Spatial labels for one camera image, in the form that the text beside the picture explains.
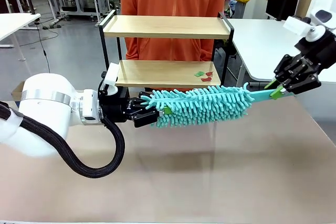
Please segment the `orange jacket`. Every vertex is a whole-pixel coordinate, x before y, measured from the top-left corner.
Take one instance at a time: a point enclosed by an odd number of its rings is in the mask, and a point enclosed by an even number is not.
[[[224,0],[121,0],[124,15],[217,17]],[[210,61],[213,40],[126,38],[130,60]]]

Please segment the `black monitor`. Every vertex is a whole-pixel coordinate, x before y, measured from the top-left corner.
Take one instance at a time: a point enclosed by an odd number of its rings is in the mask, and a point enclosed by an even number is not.
[[[279,20],[284,20],[287,19],[289,16],[295,15],[298,0],[287,0],[282,15],[280,17],[281,7],[283,3],[284,0],[268,0],[266,14]]]

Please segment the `black corrugated hose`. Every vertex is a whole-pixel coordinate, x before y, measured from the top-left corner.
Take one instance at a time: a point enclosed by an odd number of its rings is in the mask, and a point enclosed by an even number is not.
[[[10,117],[10,110],[7,103],[0,102],[0,118],[7,120]],[[104,118],[101,122],[112,133],[116,141],[115,154],[112,161],[106,166],[92,168],[83,164],[74,154],[67,142],[51,128],[23,115],[20,127],[38,135],[47,143],[52,145],[67,165],[79,175],[87,178],[101,178],[114,172],[120,165],[125,151],[125,140],[118,126]]]

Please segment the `chenille bristle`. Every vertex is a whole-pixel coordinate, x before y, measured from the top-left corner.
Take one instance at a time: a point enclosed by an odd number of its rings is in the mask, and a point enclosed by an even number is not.
[[[157,127],[187,126],[214,121],[241,118],[251,106],[253,98],[245,88],[209,86],[187,92],[153,91],[151,97],[142,96],[147,109],[163,111],[169,107],[172,114],[158,117]]]

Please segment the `black metal frame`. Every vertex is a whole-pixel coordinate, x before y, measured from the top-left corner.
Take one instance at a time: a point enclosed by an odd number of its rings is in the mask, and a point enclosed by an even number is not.
[[[105,42],[105,35],[104,35],[104,28],[106,27],[106,24],[114,17],[117,15],[117,11],[116,10],[112,10],[109,15],[106,16],[106,18],[98,25],[99,27],[99,34],[100,34],[100,40],[101,40],[101,45],[103,47],[103,54],[104,54],[104,60],[105,60],[105,66],[106,66],[106,70],[108,70],[110,62],[109,62],[109,56],[107,54],[107,48],[106,48],[106,42]],[[229,35],[229,39],[228,39],[228,44],[229,46],[233,46],[233,34],[235,29],[233,28],[232,24],[228,21],[228,19],[225,17],[225,14],[223,12],[219,12],[218,13],[218,18],[222,18],[224,20],[224,22],[226,23],[226,25],[229,27],[230,29],[230,35]],[[117,46],[118,46],[118,55],[119,55],[119,60],[122,60],[122,54],[121,54],[121,46],[120,46],[120,38],[117,37]],[[212,51],[212,56],[211,56],[211,61],[214,61],[214,57],[215,57],[215,43],[214,43],[214,47],[213,47],[213,51]],[[226,70],[227,70],[227,65],[228,65],[228,61],[229,61],[229,55],[225,56],[225,60],[224,60],[224,67],[223,67],[223,73],[222,73],[222,78],[221,78],[221,85],[224,84],[225,81],[225,76],[226,76]]]

